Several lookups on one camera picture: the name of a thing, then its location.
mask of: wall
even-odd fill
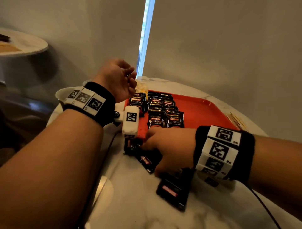
[[[9,63],[22,72],[22,92],[56,102],[55,91],[81,85],[111,57],[136,66],[144,6],[141,0],[1,0],[0,26],[36,35],[50,45],[49,53],[34,57],[40,71],[33,67],[32,58]],[[57,65],[51,76],[43,71],[55,68],[45,66],[50,62]]]
[[[144,76],[213,95],[302,142],[302,1],[155,2]]]

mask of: person's left hand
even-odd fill
[[[106,88],[115,98],[122,102],[135,93],[137,73],[123,59],[113,59],[107,62],[99,71],[93,82]]]

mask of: wristband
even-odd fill
[[[254,156],[254,136],[217,126],[200,126],[195,135],[194,166],[218,179],[238,180],[244,184]]]
[[[115,98],[103,86],[88,82],[75,87],[66,98],[64,110],[73,109],[95,120],[102,127],[114,121]]]

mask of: white marker block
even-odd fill
[[[138,133],[140,109],[136,106],[126,106],[124,110],[122,134],[126,138],[135,138]]]

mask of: plastic tray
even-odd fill
[[[185,128],[198,128],[199,126],[221,126],[237,130],[229,119],[212,102],[203,99],[185,95],[172,94],[179,111],[184,112]],[[148,131],[148,113],[145,117],[140,117],[137,138],[145,139]]]

